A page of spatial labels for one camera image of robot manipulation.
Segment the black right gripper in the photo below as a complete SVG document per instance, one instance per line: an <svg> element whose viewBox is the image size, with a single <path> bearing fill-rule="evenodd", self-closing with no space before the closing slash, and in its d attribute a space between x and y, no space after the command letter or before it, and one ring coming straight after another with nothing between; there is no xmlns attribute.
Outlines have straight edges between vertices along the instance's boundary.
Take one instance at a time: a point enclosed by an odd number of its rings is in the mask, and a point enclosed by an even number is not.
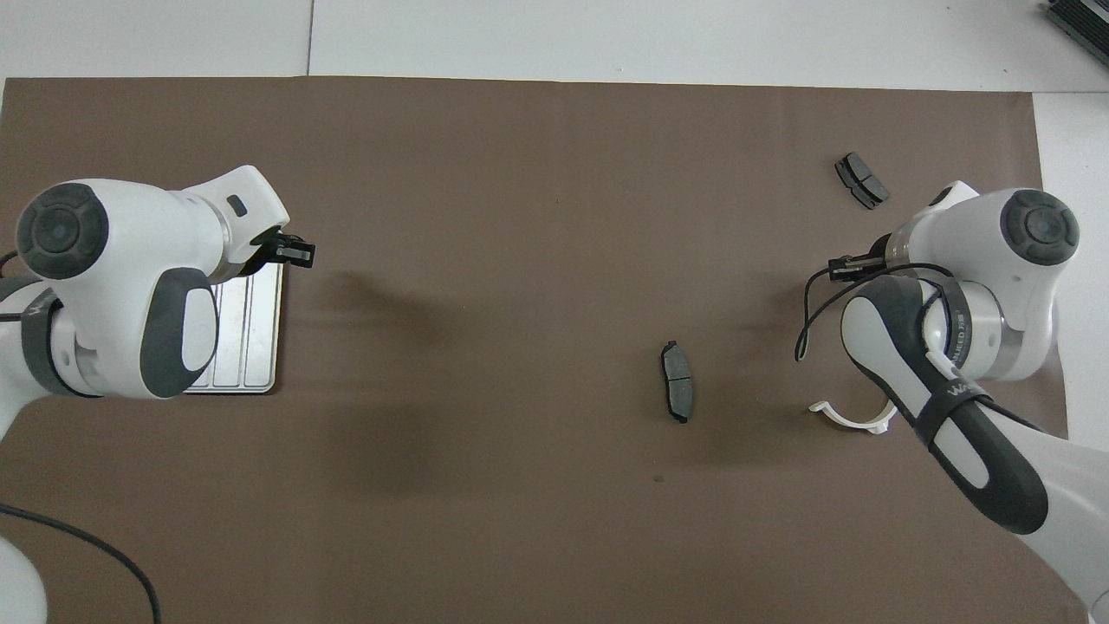
<svg viewBox="0 0 1109 624"><path fill-rule="evenodd" d="M871 248L869 256L843 256L828 260L830 282L859 282L864 277L891 268L888 260L891 238L877 238Z"/></svg>

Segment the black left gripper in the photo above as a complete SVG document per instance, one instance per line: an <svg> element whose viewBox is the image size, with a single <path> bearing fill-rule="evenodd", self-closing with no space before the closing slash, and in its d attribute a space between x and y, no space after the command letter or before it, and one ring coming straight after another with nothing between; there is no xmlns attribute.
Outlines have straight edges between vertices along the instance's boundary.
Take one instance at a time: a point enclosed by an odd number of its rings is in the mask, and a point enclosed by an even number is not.
<svg viewBox="0 0 1109 624"><path fill-rule="evenodd" d="M247 272L260 272L266 263L289 263L293 265L313 265L315 262L315 244L301 238L278 238L279 228L268 228L250 241L255 250L247 260Z"/></svg>

